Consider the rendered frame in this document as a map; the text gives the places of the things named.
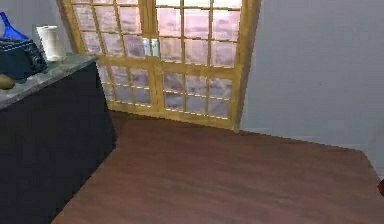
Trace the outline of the black toaster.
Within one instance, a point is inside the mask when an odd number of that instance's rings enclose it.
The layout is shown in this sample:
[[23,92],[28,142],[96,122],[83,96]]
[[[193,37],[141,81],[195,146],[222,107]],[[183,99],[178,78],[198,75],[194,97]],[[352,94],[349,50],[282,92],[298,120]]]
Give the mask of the black toaster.
[[0,38],[0,73],[23,80],[47,69],[42,52],[32,40]]

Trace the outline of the black kitchen counter cabinet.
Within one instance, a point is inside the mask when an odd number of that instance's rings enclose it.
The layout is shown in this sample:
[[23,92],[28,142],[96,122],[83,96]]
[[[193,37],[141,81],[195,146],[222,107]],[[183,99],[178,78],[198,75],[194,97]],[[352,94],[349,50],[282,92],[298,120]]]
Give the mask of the black kitchen counter cabinet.
[[50,224],[115,144],[94,56],[0,90],[0,224]]

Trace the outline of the wooden glass-paned double door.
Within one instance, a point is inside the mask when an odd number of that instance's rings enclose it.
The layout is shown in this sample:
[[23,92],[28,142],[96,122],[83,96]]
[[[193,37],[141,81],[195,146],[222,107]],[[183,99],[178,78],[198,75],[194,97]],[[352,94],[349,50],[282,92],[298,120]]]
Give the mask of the wooden glass-paned double door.
[[[261,0],[56,2],[111,110],[238,130]],[[158,39],[158,57],[143,38]]]

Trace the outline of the white paper towel roll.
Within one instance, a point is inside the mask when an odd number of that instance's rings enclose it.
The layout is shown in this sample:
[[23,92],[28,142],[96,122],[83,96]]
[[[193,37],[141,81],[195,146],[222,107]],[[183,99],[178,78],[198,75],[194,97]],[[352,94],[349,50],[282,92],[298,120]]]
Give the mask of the white paper towel roll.
[[46,59],[49,62],[61,61],[66,57],[63,43],[58,36],[58,27],[47,25],[36,28],[43,46]]

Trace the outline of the brown potato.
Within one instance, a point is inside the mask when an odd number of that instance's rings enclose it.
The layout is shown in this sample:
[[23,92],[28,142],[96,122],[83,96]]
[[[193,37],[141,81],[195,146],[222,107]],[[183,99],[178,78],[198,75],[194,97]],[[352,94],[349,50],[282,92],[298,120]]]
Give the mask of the brown potato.
[[0,74],[0,90],[9,90],[15,86],[15,81],[7,75]]

